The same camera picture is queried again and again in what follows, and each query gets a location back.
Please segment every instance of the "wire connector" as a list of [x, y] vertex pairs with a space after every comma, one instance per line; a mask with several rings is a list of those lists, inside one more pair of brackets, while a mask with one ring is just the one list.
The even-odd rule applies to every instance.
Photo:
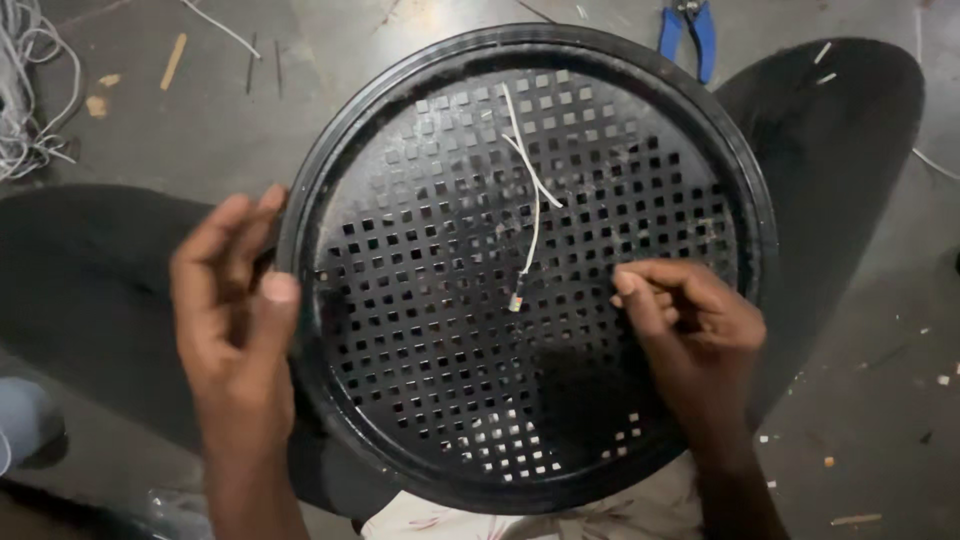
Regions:
[[523, 306], [523, 275], [521, 272], [520, 275], [516, 277], [516, 289], [514, 289], [514, 294], [510, 297], [510, 303], [507, 305], [507, 309], [513, 313], [518, 313], [520, 307]]

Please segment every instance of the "blue wire stripper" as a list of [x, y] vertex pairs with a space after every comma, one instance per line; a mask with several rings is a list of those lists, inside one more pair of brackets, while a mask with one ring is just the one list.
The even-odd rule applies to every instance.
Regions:
[[709, 83], [717, 56], [717, 36], [710, 2], [678, 0], [671, 7], [663, 9], [660, 54], [670, 61], [677, 61], [677, 47], [684, 33], [683, 19], [686, 19], [693, 43], [697, 46], [697, 78], [703, 84]]

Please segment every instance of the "blue handle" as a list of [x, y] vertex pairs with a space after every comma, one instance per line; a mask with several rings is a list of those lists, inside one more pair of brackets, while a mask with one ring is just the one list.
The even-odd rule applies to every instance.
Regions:
[[680, 36], [684, 32], [684, 24], [670, 8], [663, 10], [663, 30], [660, 32], [660, 47], [658, 51], [670, 61], [677, 60], [677, 47], [680, 45]]
[[693, 42], [697, 45], [697, 57], [700, 64], [700, 82], [709, 83], [713, 77], [713, 65], [717, 60], [717, 34], [713, 28], [713, 15], [710, 13], [710, 2], [700, 5], [697, 18], [690, 25]]

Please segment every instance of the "round metal lid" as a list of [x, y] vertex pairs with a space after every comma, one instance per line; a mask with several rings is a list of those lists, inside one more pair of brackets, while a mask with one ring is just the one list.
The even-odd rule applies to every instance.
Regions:
[[[533, 236], [519, 313], [508, 302]], [[404, 489], [477, 512], [601, 499], [684, 449], [610, 273], [696, 258], [757, 301], [773, 222], [742, 136], [676, 66], [597, 31], [511, 25], [401, 62], [304, 164], [278, 261], [303, 282], [295, 374]]]

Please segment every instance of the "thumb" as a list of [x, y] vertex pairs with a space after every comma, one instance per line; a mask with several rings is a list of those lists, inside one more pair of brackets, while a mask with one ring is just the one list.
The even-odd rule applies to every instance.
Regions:
[[673, 326], [664, 319], [650, 283], [638, 274], [617, 272], [613, 285], [654, 371], [685, 369], [689, 354]]
[[285, 361], [300, 314], [300, 284], [290, 274], [268, 272], [253, 299], [251, 335], [246, 357], [260, 375]]

